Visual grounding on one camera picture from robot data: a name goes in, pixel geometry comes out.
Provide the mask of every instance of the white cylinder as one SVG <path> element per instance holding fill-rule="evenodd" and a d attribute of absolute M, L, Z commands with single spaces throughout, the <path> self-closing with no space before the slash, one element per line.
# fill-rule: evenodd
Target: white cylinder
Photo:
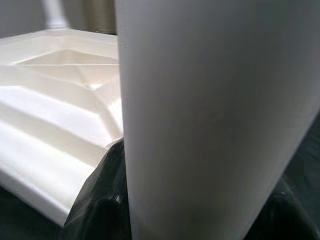
<path fill-rule="evenodd" d="M 48 29 L 63 29 L 69 27 L 61 0 L 42 0 L 42 4 L 46 16 L 46 27 Z"/>
<path fill-rule="evenodd" d="M 320 107 L 319 3 L 117 0 L 133 240 L 240 240 Z"/>

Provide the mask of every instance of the white paper roll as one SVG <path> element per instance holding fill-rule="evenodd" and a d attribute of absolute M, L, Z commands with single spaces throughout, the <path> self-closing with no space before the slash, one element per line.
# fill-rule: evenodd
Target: white paper roll
<path fill-rule="evenodd" d="M 319 10 L 117 0 L 133 240 L 246 235 L 320 106 Z"/>

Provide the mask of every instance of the white column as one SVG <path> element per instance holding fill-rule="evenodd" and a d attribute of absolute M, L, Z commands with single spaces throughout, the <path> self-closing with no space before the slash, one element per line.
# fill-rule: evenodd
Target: white column
<path fill-rule="evenodd" d="M 46 27 L 48 29 L 63 29 L 69 27 L 61 0 L 42 0 L 42 4 L 46 16 Z"/>
<path fill-rule="evenodd" d="M 319 3 L 117 0 L 133 240 L 240 240 L 320 107 Z"/>

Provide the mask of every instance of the gray wall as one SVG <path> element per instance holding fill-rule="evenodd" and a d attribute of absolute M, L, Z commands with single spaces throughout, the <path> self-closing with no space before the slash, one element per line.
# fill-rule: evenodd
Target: gray wall
<path fill-rule="evenodd" d="M 81 0 L 62 0 L 73 29 L 85 30 Z M 1 0 L 0 38 L 45 29 L 45 14 L 41 0 Z"/>

